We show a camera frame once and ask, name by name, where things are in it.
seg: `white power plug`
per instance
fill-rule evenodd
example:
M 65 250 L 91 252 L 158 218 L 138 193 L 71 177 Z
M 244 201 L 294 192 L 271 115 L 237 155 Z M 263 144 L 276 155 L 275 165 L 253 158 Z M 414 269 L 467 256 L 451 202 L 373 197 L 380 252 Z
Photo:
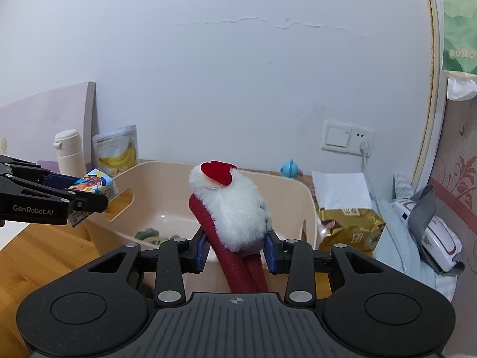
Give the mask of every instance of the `white power plug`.
M 361 141 L 359 144 L 359 150 L 361 151 L 361 156 L 368 158 L 369 153 L 371 152 L 371 144 L 369 141 Z

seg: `gray bag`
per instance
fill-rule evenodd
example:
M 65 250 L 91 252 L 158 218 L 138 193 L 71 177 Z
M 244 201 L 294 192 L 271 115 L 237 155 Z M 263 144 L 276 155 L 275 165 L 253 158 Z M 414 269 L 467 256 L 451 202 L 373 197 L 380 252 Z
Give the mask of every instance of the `gray bag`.
M 409 233 L 419 249 L 421 258 L 441 276 L 457 276 L 461 274 L 465 269 L 465 265 L 461 261 L 464 257 L 463 250 L 454 257 L 454 261 L 457 261 L 457 264 L 450 271 L 444 272 L 436 261 L 434 261 L 429 252 L 422 246 L 424 231 L 436 214 L 436 194 L 434 187 L 428 184 L 422 190 L 417 191 L 410 199 L 415 202 L 416 205 L 411 210 L 407 220 Z

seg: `pink wallpaper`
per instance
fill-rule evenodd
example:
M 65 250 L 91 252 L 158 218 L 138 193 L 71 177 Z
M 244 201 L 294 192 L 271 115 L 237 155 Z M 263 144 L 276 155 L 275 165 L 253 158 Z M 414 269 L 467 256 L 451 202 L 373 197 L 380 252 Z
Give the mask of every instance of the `pink wallpaper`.
M 477 355 L 477 99 L 448 101 L 431 179 L 437 215 L 461 239 L 466 270 L 452 300 L 455 331 L 445 352 Z

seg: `red heart felt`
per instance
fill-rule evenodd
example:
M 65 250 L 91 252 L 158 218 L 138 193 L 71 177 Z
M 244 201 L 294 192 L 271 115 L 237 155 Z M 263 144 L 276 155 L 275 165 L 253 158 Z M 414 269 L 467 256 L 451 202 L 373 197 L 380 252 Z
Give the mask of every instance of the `red heart felt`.
M 231 170 L 232 168 L 233 168 L 233 169 L 237 169 L 237 167 L 236 167 L 235 165 L 229 164 L 229 163 L 224 163 L 224 162 L 222 162 L 222 161 L 211 160 L 211 163 L 218 163 L 218 164 L 220 164 L 220 165 L 222 165 L 222 166 L 224 166 L 224 167 L 227 166 L 229 170 Z
M 200 166 L 201 171 L 215 182 L 228 186 L 232 183 L 232 174 L 230 173 L 230 167 L 224 166 L 224 163 L 203 163 Z

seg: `white tissue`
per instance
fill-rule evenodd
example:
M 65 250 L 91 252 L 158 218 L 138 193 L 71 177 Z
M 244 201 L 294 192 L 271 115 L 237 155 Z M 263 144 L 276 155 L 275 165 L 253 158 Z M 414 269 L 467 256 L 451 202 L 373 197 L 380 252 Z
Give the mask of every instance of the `white tissue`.
M 447 99 L 465 101 L 477 95 L 477 83 L 473 80 L 460 80 L 449 77 L 447 81 Z
M 320 208 L 372 209 L 371 198 L 364 175 L 324 174 L 312 171 L 316 201 Z

